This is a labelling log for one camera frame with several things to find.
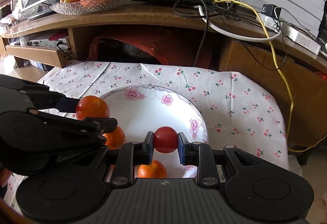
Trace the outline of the large red tomato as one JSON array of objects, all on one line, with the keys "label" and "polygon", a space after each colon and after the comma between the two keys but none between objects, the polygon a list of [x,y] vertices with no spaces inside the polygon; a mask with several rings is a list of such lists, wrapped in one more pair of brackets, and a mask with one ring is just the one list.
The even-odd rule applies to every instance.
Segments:
[{"label": "large red tomato", "polygon": [[101,98],[86,96],[78,102],[75,114],[78,120],[83,120],[86,117],[109,118],[110,109],[107,103]]}]

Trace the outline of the orange tangerine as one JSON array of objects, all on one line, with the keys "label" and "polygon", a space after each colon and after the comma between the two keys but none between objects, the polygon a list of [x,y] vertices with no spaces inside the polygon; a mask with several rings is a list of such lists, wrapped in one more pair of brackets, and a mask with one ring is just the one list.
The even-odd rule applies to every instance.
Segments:
[{"label": "orange tangerine", "polygon": [[150,165],[139,166],[138,177],[148,179],[163,179],[167,178],[167,170],[161,162],[153,160]]},{"label": "orange tangerine", "polygon": [[109,149],[119,149],[125,141],[125,133],[119,126],[111,133],[105,133],[106,143]]}]

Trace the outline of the round red cherry tomato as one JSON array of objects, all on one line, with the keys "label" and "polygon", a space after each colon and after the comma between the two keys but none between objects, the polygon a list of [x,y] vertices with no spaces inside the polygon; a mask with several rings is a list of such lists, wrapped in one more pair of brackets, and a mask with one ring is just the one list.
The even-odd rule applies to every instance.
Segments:
[{"label": "round red cherry tomato", "polygon": [[158,128],[154,133],[154,148],[160,153],[172,153],[178,147],[177,132],[168,126]]}]

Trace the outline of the white floral porcelain plate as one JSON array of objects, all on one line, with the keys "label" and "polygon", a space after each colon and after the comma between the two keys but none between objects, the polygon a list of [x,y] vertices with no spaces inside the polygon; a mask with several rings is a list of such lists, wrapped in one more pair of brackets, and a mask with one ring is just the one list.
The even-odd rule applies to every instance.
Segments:
[{"label": "white floral porcelain plate", "polygon": [[101,96],[125,133],[125,142],[142,142],[148,132],[168,126],[190,142],[208,141],[201,112],[185,96],[171,89],[136,85],[117,88]]}]

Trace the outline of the cherry print tablecloth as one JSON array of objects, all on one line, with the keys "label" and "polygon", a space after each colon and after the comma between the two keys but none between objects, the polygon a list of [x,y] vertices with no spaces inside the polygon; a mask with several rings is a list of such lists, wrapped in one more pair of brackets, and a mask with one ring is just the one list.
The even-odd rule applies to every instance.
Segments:
[{"label": "cherry print tablecloth", "polygon": [[117,88],[136,85],[171,89],[201,112],[211,148],[233,145],[284,169],[289,167],[286,129],[276,101],[239,72],[73,61],[63,69],[53,68],[38,82],[77,99],[101,98]]}]

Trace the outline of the glass fruit bowl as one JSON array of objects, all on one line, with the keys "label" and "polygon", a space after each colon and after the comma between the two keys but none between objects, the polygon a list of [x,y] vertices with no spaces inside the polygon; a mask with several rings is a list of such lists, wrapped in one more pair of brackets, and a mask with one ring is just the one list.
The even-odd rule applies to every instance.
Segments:
[{"label": "glass fruit bowl", "polygon": [[59,14],[76,15],[107,11],[121,7],[132,0],[83,0],[72,3],[55,3],[50,8]]}]

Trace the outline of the wooden TV cabinet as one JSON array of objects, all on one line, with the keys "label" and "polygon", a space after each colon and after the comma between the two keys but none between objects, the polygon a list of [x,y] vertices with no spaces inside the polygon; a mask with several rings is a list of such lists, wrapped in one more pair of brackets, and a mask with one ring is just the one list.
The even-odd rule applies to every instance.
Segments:
[{"label": "wooden TV cabinet", "polygon": [[212,30],[199,19],[179,17],[171,8],[132,4],[104,12],[67,16],[53,14],[24,20],[1,32],[1,56],[32,58],[62,67],[64,57],[44,45],[15,47],[10,40],[50,30],[69,37],[79,60],[125,60],[121,49],[98,44],[109,39],[131,44],[164,65],[238,71],[260,84],[278,102],[290,123],[291,143],[309,147],[326,134],[326,60],[289,39],[241,43]]}]

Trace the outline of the white power strip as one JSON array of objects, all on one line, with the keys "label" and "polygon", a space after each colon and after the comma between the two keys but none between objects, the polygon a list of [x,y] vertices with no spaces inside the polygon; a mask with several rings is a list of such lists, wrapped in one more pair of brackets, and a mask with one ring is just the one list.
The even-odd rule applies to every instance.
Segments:
[{"label": "white power strip", "polygon": [[321,45],[305,32],[302,32],[300,29],[294,28],[285,22],[278,21],[262,13],[258,13],[258,15],[266,28],[275,31],[276,33],[281,32],[284,36],[288,37],[293,42],[299,44],[313,54],[319,54]]}]

